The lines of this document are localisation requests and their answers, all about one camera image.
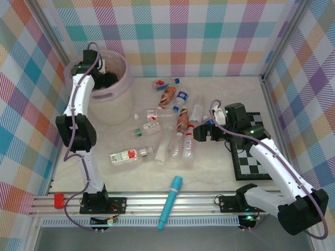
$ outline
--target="bucket handle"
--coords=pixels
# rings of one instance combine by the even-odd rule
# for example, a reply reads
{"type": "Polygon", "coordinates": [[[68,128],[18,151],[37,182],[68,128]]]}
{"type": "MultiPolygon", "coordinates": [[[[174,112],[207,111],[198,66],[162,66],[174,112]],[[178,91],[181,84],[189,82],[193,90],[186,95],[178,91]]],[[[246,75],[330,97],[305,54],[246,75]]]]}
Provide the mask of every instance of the bucket handle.
{"type": "Polygon", "coordinates": [[[98,95],[98,96],[92,96],[93,99],[103,99],[103,98],[109,98],[113,96],[113,93],[106,93],[106,94],[102,94],[102,95],[98,95]]]}

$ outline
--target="teal pen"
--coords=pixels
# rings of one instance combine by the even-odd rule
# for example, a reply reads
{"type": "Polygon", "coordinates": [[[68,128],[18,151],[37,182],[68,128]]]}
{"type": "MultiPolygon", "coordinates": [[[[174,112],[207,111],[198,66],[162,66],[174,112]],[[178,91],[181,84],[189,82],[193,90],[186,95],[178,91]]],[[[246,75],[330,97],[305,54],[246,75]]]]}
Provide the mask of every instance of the teal pen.
{"type": "Polygon", "coordinates": [[[175,198],[176,198],[176,196],[177,196],[177,194],[178,194],[178,192],[179,192],[179,190],[182,186],[182,183],[183,183],[183,178],[182,177],[180,177],[180,176],[175,176],[174,177],[174,179],[171,183],[171,188],[170,188],[169,195],[166,199],[162,214],[159,218],[159,223],[158,223],[158,227],[157,227],[157,229],[159,231],[163,230],[164,225],[169,218],[169,214],[171,212],[174,200],[175,200],[175,198]]]}

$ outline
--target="colorful checkered backdrop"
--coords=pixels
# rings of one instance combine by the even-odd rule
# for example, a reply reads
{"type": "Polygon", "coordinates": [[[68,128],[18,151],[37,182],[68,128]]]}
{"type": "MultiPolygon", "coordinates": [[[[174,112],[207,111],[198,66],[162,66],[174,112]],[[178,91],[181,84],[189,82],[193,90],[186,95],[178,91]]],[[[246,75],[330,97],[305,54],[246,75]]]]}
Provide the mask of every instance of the colorful checkered backdrop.
{"type": "Polygon", "coordinates": [[[0,250],[16,250],[59,149],[63,65],[23,0],[0,7],[0,250]]]}
{"type": "Polygon", "coordinates": [[[146,77],[259,75],[298,2],[39,0],[70,56],[95,41],[146,77]]]}
{"type": "Polygon", "coordinates": [[[335,234],[335,0],[315,0],[270,77],[296,170],[329,195],[335,234]]]}

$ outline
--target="chessboard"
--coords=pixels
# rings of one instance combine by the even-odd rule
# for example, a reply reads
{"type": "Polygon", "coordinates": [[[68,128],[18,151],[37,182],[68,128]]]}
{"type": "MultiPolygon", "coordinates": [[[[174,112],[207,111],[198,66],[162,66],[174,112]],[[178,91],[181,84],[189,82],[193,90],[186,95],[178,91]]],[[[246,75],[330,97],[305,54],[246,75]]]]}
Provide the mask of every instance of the chessboard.
{"type": "MultiPolygon", "coordinates": [[[[247,112],[251,125],[263,125],[259,112],[247,112]]],[[[230,150],[234,165],[236,180],[270,180],[271,177],[265,168],[251,156],[249,152],[236,146],[235,140],[230,142],[230,150]]]]}

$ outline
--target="plastic bottle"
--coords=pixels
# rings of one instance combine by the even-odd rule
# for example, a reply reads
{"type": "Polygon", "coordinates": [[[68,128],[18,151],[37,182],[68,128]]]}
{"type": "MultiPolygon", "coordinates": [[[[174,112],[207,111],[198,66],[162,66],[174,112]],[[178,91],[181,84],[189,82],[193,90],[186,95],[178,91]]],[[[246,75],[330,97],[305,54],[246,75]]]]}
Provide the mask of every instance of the plastic bottle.
{"type": "Polygon", "coordinates": [[[193,139],[194,125],[190,124],[187,129],[187,134],[184,140],[183,161],[194,161],[194,139],[193,139]]]}
{"type": "Polygon", "coordinates": [[[156,153],[155,161],[159,165],[164,165],[166,156],[169,152],[169,148],[171,146],[171,141],[173,138],[174,128],[173,126],[168,126],[166,130],[164,130],[163,136],[161,138],[161,142],[159,144],[159,148],[156,153]]]}
{"type": "Polygon", "coordinates": [[[170,155],[173,161],[182,158],[183,144],[184,144],[183,134],[181,132],[178,132],[176,137],[174,138],[174,142],[170,149],[170,155]]]}
{"type": "Polygon", "coordinates": [[[177,120],[177,132],[185,134],[187,131],[187,126],[188,126],[187,107],[183,106],[177,120]]]}
{"type": "Polygon", "coordinates": [[[152,82],[153,89],[156,91],[165,90],[169,85],[179,84],[179,78],[164,77],[152,82]]]}
{"type": "Polygon", "coordinates": [[[110,159],[112,165],[121,165],[125,163],[144,160],[152,154],[153,150],[151,146],[145,146],[142,148],[134,147],[119,153],[111,154],[110,159]]]}
{"type": "Polygon", "coordinates": [[[189,117],[189,123],[197,127],[201,124],[203,119],[203,112],[204,112],[204,97],[203,95],[198,95],[195,99],[192,114],[189,117]]]}
{"type": "Polygon", "coordinates": [[[152,135],[156,132],[162,130],[162,126],[158,123],[158,121],[152,121],[145,123],[143,126],[136,128],[130,132],[130,135],[134,138],[139,138],[145,135],[152,135]]]}
{"type": "Polygon", "coordinates": [[[161,101],[158,104],[158,109],[164,109],[165,106],[167,106],[168,103],[173,99],[173,96],[175,95],[177,89],[173,85],[169,85],[165,91],[163,92],[161,101]]]}
{"type": "Polygon", "coordinates": [[[203,123],[204,124],[214,124],[214,122],[207,115],[203,116],[203,123]]]}
{"type": "Polygon", "coordinates": [[[177,113],[172,108],[166,109],[149,109],[141,113],[135,113],[135,120],[140,120],[143,123],[148,123],[151,121],[172,121],[177,119],[177,113]]]}
{"type": "Polygon", "coordinates": [[[180,106],[185,104],[187,98],[188,98],[188,89],[183,88],[182,91],[180,91],[176,97],[173,109],[178,111],[180,106]]]}

